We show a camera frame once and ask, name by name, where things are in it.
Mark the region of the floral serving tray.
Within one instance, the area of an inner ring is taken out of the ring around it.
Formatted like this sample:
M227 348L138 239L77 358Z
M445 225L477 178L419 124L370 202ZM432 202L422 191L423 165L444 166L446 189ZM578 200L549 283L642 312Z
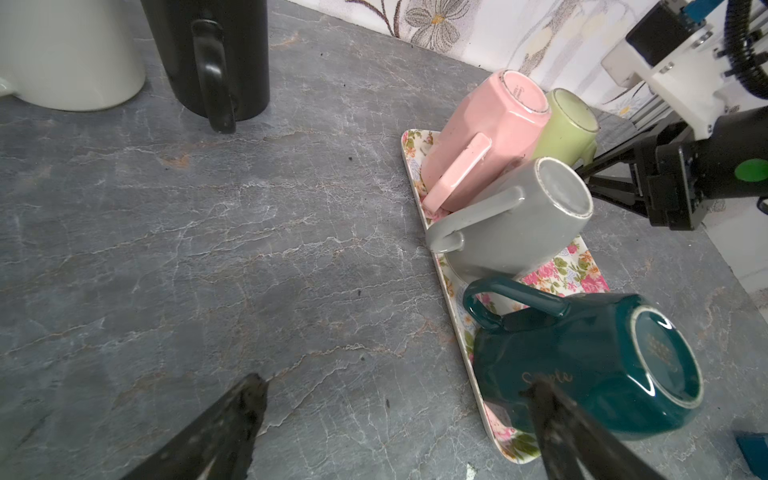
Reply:
M428 229L447 215L443 211L437 214L429 213L422 206L426 188L421 179L421 164L438 136L437 131L424 129L408 129L400 136L403 163L424 229ZM443 254L434 254L432 260L488 438L499 454L511 463L526 464L538 459L540 452L533 435L514 428L511 420L501 419L484 401L479 390L473 372L474 339L478 326L464 310L462 304L462 295L468 282L454 272ZM603 293L609 290L602 273L580 236L552 260L523 277L522 282L561 297L582 292Z

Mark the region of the grey mug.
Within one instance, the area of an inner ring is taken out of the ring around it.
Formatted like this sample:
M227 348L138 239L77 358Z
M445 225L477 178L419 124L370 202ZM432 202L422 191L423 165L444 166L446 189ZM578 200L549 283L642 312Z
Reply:
M542 157L492 182L426 231L426 243L464 281L519 279L552 260L593 215L590 191L568 165Z

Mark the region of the small blue block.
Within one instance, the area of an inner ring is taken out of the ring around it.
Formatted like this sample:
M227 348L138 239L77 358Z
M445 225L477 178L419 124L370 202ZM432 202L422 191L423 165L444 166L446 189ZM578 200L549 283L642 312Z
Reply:
M760 480L767 480L767 434L737 432L735 439L752 474Z

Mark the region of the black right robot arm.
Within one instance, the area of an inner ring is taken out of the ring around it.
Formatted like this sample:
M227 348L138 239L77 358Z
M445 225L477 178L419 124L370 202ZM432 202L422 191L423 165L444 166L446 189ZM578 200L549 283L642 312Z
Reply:
M636 135L578 168L591 194L692 230L717 200L767 208L767 5L660 1L603 58L655 99Z

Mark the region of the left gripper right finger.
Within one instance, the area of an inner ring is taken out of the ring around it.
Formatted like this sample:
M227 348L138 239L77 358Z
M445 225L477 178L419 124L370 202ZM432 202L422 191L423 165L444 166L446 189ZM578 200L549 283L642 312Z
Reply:
M659 479L661 475L583 410L552 381L537 378L521 392L547 477Z

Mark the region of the dark green mug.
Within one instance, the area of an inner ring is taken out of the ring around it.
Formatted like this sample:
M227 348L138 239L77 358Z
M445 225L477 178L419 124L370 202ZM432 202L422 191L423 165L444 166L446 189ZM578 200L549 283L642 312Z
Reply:
M483 400L533 432L524 391L542 378L621 439L682 428L704 393L700 366L673 322L643 296L566 297L504 276L467 286L478 325L473 373Z

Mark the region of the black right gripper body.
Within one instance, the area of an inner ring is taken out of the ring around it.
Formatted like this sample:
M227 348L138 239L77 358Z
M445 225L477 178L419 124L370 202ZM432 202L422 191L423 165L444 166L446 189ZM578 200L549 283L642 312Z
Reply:
M693 231L711 202L696 186L689 128L653 128L635 144L634 179L650 224L673 231Z

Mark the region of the white mug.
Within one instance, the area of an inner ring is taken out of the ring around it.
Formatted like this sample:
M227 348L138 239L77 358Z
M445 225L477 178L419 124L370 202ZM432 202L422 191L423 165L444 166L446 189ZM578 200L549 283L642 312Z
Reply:
M3 1L1 95L48 109L120 105L146 74L120 1Z

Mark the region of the pink mug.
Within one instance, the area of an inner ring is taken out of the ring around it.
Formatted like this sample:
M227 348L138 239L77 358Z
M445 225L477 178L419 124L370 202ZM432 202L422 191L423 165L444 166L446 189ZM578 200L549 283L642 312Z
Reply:
M505 169L532 158L550 116L546 94L532 79L492 73L462 100L423 160L423 208L467 206Z

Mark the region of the black mug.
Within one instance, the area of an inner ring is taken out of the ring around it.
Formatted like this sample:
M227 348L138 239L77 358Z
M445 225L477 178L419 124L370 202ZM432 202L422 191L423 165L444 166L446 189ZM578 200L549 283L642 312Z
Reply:
M176 99L217 133L270 102L268 2L141 2Z

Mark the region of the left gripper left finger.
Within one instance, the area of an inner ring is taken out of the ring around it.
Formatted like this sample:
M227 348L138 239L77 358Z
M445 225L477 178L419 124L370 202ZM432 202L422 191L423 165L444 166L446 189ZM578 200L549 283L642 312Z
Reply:
M126 479L245 479L267 410L269 382L250 373Z

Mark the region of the light green mug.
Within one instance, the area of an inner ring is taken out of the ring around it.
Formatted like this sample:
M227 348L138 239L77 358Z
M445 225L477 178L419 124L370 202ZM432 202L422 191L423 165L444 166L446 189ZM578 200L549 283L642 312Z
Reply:
M552 157L573 167L593 162L597 151L599 123L590 107L577 95L563 88L546 94L551 116L539 136L534 159Z

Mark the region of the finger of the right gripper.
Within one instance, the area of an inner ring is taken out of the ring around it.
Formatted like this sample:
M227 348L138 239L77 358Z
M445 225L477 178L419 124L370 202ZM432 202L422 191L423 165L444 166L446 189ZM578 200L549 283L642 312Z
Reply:
M576 169L582 179L588 179L599 172L605 171L617 164L632 165L636 162L636 146L642 142L643 136L636 135L621 144L597 156L588 165Z
M593 197L642 217L648 217L645 199L632 181L590 179L587 185Z

